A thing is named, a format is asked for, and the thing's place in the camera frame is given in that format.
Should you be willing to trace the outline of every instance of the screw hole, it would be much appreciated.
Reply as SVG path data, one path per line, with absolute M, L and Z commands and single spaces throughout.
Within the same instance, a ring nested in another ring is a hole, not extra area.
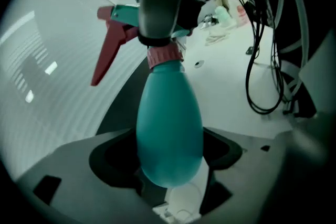
M 200 60 L 200 61 L 198 61 L 198 62 L 196 62 L 196 64 L 195 64 L 195 68 L 199 68 L 199 67 L 201 67 L 202 65 L 204 64 L 204 61 L 203 60 Z

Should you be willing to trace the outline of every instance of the red trigger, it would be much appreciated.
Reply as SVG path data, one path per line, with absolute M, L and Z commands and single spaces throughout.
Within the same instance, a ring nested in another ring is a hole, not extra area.
M 107 34 L 100 51 L 91 85 L 97 86 L 109 70 L 121 45 L 138 36 L 138 27 L 111 20 L 113 6 L 100 7 L 97 17 L 106 21 Z

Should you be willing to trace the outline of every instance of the white curved wall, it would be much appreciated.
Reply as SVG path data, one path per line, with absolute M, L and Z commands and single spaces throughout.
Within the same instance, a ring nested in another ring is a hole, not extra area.
M 106 34 L 108 0 L 13 0 L 0 24 L 0 153 L 13 179 L 61 144 L 95 135 L 146 56 L 122 46 L 97 87 L 90 81 Z

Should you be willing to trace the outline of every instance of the teal bottle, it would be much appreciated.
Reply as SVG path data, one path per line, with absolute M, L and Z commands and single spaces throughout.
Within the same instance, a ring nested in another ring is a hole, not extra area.
M 203 126 L 179 60 L 153 68 L 142 93 L 136 126 L 138 157 L 150 181 L 168 188 L 194 177 L 203 156 Z

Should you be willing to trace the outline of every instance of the black cable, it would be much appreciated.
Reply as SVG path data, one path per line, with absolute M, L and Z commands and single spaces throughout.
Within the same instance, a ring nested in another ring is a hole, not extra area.
M 276 54 L 276 47 L 275 46 L 276 46 L 276 43 L 275 43 L 275 32 L 274 32 L 274 38 L 273 38 L 273 43 L 272 43 L 273 53 L 271 53 L 271 67 L 274 68 L 274 71 L 275 71 L 276 79 L 274 79 L 274 82 L 276 81 L 276 83 L 275 83 L 276 88 L 279 91 L 279 99 L 272 108 L 264 109 L 264 108 L 261 108 L 258 105 L 256 105 L 253 102 L 253 100 L 251 99 L 251 97 L 249 96 L 249 79 L 250 79 L 251 69 L 253 67 L 254 60 L 256 58 L 256 53 L 259 51 L 259 44 L 260 44 L 261 37 L 262 37 L 263 32 L 264 32 L 265 22 L 266 22 L 266 19 L 267 19 L 267 16 L 266 16 L 266 8 L 267 8 L 266 0 L 255 0 L 255 7 L 256 7 L 256 35 L 255 35 L 255 39 L 254 39 L 253 53 L 252 53 L 250 62 L 248 64 L 247 72 L 246 72 L 246 81 L 245 81 L 246 96 L 247 96 L 247 100 L 248 100 L 248 103 L 249 103 L 250 107 L 256 113 L 258 113 L 258 114 L 269 114 L 272 111 L 274 111 L 278 107 L 280 102 L 283 100 L 284 85 L 283 85 L 283 78 L 282 78 L 282 75 L 281 75 L 280 67 L 277 65 L 276 60 L 275 60 L 275 54 Z
M 239 2 L 240 2 L 240 4 L 242 6 L 245 7 L 244 0 L 239 0 Z M 249 17 L 249 19 L 251 21 L 251 25 L 252 25 L 252 28 L 253 28 L 254 39 L 256 39 L 256 33 L 255 33 L 255 27 L 254 27 L 253 20 L 252 20 L 252 15 L 248 13 L 248 9 L 245 9 L 245 10 L 246 10 L 247 16 Z M 262 28 L 261 32 L 259 33 L 260 39 L 262 37 L 263 30 L 264 30 L 264 28 Z M 272 42 L 272 50 L 274 50 L 274 49 L 275 49 L 275 38 L 273 38 L 273 42 Z M 259 46 L 258 46 L 256 55 L 254 57 L 254 60 L 258 58 L 259 53 L 260 53 L 260 49 L 259 49 Z M 279 96 L 282 96 L 281 99 L 283 100 L 283 102 L 288 102 L 287 98 L 283 95 L 283 93 L 281 93 L 281 89 L 284 87 L 284 85 L 283 85 L 283 78 L 282 78 L 282 75 L 280 73 L 280 67 L 277 66 L 277 63 L 276 63 L 275 54 L 276 54 L 275 52 L 271 53 L 271 65 L 260 64 L 260 63 L 254 62 L 254 60 L 253 60 L 253 63 L 256 64 L 256 65 L 264 65 L 264 66 L 267 66 L 268 68 L 272 69 L 273 82 L 274 82 L 275 87 L 276 87 L 276 89 L 277 89 L 277 91 L 279 93 Z M 269 110 L 269 109 L 260 108 L 260 107 L 258 107 L 255 104 L 252 104 L 252 105 L 254 105 L 256 109 L 259 109 L 259 110 L 264 111 L 264 112 L 267 112 Z

